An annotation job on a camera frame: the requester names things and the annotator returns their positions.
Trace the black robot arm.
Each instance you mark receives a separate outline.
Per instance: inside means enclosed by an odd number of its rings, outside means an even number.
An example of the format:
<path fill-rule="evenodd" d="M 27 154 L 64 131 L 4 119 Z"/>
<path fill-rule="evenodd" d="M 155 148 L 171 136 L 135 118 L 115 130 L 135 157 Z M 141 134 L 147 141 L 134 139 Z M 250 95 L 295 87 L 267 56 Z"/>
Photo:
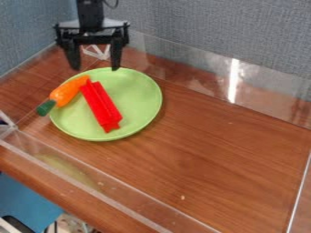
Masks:
<path fill-rule="evenodd" d="M 56 44 L 74 70 L 82 66 L 80 46 L 84 45 L 110 45 L 111 68 L 114 71 L 120 68 L 130 22 L 107 18 L 103 7 L 116 8 L 118 4 L 119 0 L 115 0 L 115 5 L 106 0 L 76 0 L 78 18 L 54 25 Z"/>

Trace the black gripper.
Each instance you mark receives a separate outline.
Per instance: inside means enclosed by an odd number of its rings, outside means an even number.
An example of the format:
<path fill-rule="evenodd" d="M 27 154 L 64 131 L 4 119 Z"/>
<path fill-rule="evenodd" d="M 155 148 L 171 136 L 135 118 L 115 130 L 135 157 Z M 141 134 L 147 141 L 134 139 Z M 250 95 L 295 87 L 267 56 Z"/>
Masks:
<path fill-rule="evenodd" d="M 83 27 L 79 20 L 66 21 L 55 24 L 56 43 L 67 49 L 66 55 L 74 70 L 80 69 L 80 45 L 111 44 L 112 70 L 120 67 L 122 50 L 128 44 L 130 22 L 104 18 L 99 27 Z"/>

